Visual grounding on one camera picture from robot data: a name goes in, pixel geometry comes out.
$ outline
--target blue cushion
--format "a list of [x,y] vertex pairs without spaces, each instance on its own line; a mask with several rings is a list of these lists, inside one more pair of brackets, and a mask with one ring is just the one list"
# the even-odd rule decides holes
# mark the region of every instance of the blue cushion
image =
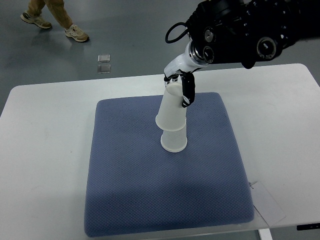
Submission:
[[187,109],[186,148],[164,150],[161,95],[97,104],[86,188],[89,237],[249,222],[249,183],[219,94]]

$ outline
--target leg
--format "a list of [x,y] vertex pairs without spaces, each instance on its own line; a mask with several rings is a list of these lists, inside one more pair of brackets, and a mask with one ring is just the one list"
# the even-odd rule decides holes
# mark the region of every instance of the leg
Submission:
[[73,38],[77,42],[86,42],[89,36],[78,26],[74,25],[71,18],[65,10],[64,0],[44,0],[48,9],[56,21],[65,29],[65,35]]
[[63,0],[44,0],[46,6],[54,16],[55,20],[61,27],[68,29],[73,24],[71,18],[65,10],[65,2]]
[[39,17],[45,5],[44,0],[30,0],[27,13],[33,18]]
[[51,23],[40,16],[45,5],[46,3],[44,0],[30,0],[28,10],[24,11],[20,18],[26,23],[35,24],[42,29],[51,28]]

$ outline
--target paper cup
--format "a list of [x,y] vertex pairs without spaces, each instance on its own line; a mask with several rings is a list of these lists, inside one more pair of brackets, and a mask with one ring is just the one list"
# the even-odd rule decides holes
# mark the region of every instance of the paper cup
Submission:
[[179,131],[163,131],[161,136],[162,147],[171,152],[178,153],[187,146],[187,125]]
[[182,107],[182,84],[170,83],[164,91],[161,105],[155,122],[157,126],[168,132],[181,130],[186,125],[187,108]]

